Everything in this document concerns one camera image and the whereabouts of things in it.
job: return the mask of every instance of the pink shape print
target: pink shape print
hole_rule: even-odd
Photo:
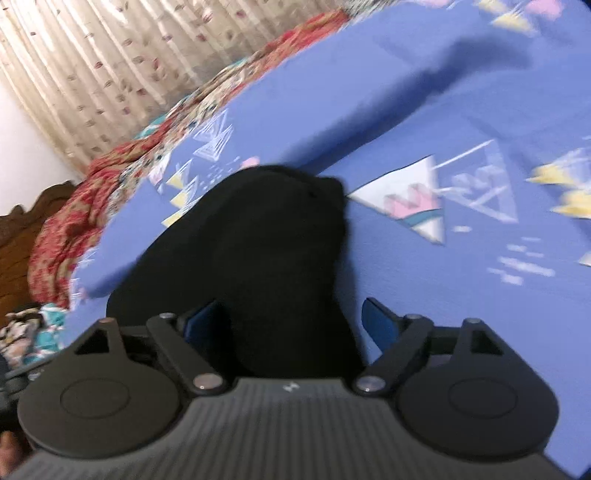
[[[398,195],[386,195],[384,203],[390,217],[401,220],[415,213],[439,208],[437,197],[420,183],[408,187],[408,198],[410,200]]]
[[[543,15],[549,20],[556,20],[564,10],[560,0],[531,0],[525,6],[525,10],[531,14]]]
[[[261,160],[259,160],[258,157],[247,158],[245,161],[243,161],[240,164],[240,170],[244,170],[245,168],[256,167],[260,163],[261,163]]]

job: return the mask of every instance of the red floral fabric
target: red floral fabric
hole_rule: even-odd
[[[222,103],[286,58],[337,31],[348,19],[340,10],[328,12],[269,43],[255,54],[259,63],[253,69],[253,75],[227,95]],[[149,137],[126,142],[93,160],[86,180],[60,211],[47,219],[35,241],[28,272],[29,289],[34,300],[68,308],[70,276],[80,256],[99,242],[108,220],[109,196],[119,186],[119,175],[131,163],[157,147],[171,127],[176,126],[179,119],[202,99],[203,96],[196,95],[192,101],[181,105]],[[147,171],[141,170],[141,176],[146,174]]]

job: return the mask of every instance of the teal patterned cloth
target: teal patterned cloth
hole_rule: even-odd
[[[43,315],[44,324],[35,336],[31,352],[23,357],[23,365],[37,362],[60,351],[59,333],[67,312],[66,309],[61,309],[53,303],[48,303],[39,309],[39,313]]]

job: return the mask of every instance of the metal screw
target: metal screw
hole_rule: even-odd
[[[368,375],[367,377],[360,377],[355,382],[355,386],[366,393],[379,392],[386,386],[386,381],[380,377]]]
[[[199,390],[213,390],[222,384],[223,378],[216,374],[202,374],[193,378],[193,385]]]

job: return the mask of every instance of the white triangle print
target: white triangle print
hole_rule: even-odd
[[[433,157],[391,171],[358,188],[349,198],[383,213],[426,240],[444,240],[443,210],[437,196]]]
[[[496,140],[476,145],[433,168],[441,179],[439,195],[502,223],[519,223],[511,182]]]
[[[412,229],[434,244],[444,243],[445,227],[441,216],[425,220]]]
[[[199,177],[195,177],[191,182],[183,188],[176,196],[170,201],[176,208],[184,208],[189,204],[195,194],[197,193],[197,187],[199,186]]]
[[[177,171],[173,174],[167,181],[166,185],[174,187],[176,189],[182,190],[185,185],[187,184],[187,179],[189,177],[189,169],[191,168],[191,159],[185,163],[182,167],[178,167]]]
[[[198,157],[204,158],[205,160],[209,161],[218,161],[220,159],[220,155],[222,154],[224,147],[230,140],[233,131],[234,128],[230,125],[222,133],[216,136],[213,140],[195,150],[195,152],[193,152],[193,155],[197,155]]]
[[[591,267],[591,252],[587,252],[586,254],[584,254],[581,257],[581,260],[579,260],[579,263],[581,265],[585,265],[586,267]]]
[[[219,115],[207,120],[201,127],[197,127],[197,133],[193,135],[193,139],[199,142],[211,142],[215,139],[226,126],[227,110],[224,110]]]
[[[152,168],[152,170],[150,170],[150,173],[148,173],[148,178],[150,179],[152,185],[156,185],[160,180],[162,180],[169,161],[170,152],[166,152],[160,161]]]

